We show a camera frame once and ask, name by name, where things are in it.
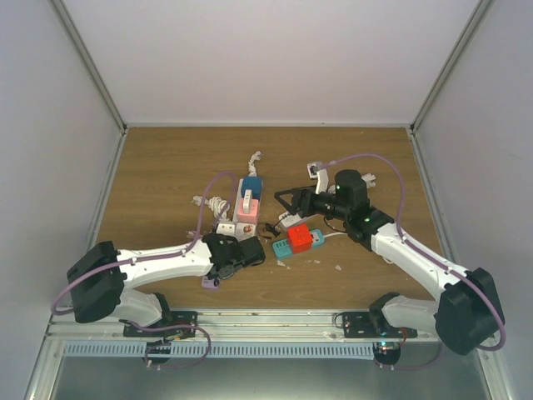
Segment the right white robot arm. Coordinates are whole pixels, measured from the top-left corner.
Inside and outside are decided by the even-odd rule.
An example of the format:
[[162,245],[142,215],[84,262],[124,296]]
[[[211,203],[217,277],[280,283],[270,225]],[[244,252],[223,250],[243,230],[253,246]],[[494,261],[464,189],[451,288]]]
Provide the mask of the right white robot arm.
[[468,270],[403,232],[395,218],[371,205],[358,171],[338,172],[335,186],[334,192],[296,187],[278,191],[274,197],[291,215],[340,221],[354,243],[398,266],[432,297],[416,300],[395,292],[380,297],[369,307],[372,333],[380,338],[397,328],[431,333],[459,355],[483,348],[495,334],[500,341],[493,349],[503,347],[505,317],[494,279],[485,269]]

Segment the blue cube socket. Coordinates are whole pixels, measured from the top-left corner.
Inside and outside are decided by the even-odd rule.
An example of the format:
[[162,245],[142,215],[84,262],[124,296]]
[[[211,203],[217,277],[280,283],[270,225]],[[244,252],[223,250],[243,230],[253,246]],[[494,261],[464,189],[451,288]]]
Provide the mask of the blue cube socket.
[[262,196],[262,179],[255,176],[246,176],[242,179],[241,196],[245,197],[246,191],[250,190],[252,198],[260,200]]

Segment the white cube socket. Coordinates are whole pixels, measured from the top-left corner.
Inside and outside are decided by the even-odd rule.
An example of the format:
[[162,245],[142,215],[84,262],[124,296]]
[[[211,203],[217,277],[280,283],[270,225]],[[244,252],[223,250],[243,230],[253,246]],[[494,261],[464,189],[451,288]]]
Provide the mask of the white cube socket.
[[235,237],[240,241],[255,237],[257,234],[257,225],[247,222],[238,222],[235,230]]

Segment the small white adapter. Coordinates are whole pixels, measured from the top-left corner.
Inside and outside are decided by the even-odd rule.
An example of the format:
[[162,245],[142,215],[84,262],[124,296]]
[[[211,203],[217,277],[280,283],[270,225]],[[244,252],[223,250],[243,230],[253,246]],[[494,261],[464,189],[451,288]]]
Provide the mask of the small white adapter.
[[246,189],[242,198],[242,209],[244,213],[250,213],[252,210],[253,192],[251,189]]

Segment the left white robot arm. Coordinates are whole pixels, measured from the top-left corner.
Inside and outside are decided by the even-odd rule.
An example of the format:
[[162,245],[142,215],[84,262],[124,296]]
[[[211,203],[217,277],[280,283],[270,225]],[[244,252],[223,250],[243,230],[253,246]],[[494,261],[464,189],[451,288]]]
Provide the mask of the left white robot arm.
[[172,317],[164,297],[137,289],[172,278],[224,280],[266,258],[257,237],[243,241],[211,232],[196,241],[151,250],[117,250],[100,242],[67,272],[74,319],[133,321],[154,337],[169,332]]

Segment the small white usb charger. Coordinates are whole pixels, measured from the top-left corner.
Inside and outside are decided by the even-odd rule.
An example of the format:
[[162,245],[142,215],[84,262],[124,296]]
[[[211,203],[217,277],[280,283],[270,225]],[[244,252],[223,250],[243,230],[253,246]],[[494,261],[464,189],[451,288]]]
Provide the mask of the small white usb charger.
[[236,225],[233,222],[220,222],[217,224],[216,232],[219,234],[232,236],[235,234]]

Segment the black charger with cable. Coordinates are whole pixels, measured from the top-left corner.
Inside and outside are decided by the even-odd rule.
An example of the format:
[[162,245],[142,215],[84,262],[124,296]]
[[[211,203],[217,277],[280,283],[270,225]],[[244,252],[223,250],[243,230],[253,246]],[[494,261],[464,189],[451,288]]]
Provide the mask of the black charger with cable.
[[259,222],[257,225],[257,234],[266,240],[274,240],[275,238],[278,238],[282,233],[287,231],[287,227],[284,223],[290,216],[290,213],[285,212],[274,223]]

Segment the red cube socket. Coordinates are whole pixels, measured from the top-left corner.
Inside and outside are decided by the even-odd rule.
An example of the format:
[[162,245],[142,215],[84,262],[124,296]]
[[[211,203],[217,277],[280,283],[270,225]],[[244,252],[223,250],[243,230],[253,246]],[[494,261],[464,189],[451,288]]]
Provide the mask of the red cube socket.
[[294,254],[303,253],[311,249],[313,237],[306,224],[290,227],[287,230],[288,242]]

